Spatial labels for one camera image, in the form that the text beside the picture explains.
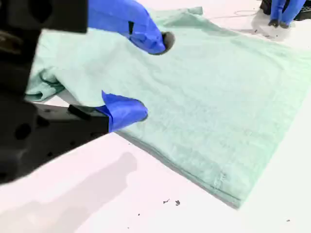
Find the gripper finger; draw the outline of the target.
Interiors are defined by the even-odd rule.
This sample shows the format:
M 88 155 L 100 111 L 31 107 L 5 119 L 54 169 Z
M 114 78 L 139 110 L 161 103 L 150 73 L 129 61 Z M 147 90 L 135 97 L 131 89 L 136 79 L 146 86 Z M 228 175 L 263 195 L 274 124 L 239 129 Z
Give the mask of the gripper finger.
M 287 8 L 283 11 L 286 2 L 286 0 L 283 0 L 281 5 L 280 26 L 282 28 L 289 28 L 290 23 L 300 12 L 306 0 L 289 0 Z
M 139 49 L 162 55 L 174 45 L 172 32 L 162 32 L 144 6 L 135 0 L 90 0 L 88 27 L 119 33 Z
M 34 168 L 94 139 L 148 116 L 145 105 L 132 98 L 102 92 L 104 104 L 68 107 L 38 104 L 34 132 Z
M 283 11 L 283 0 L 271 1 L 271 12 L 269 26 L 278 26 L 280 23 L 281 15 Z

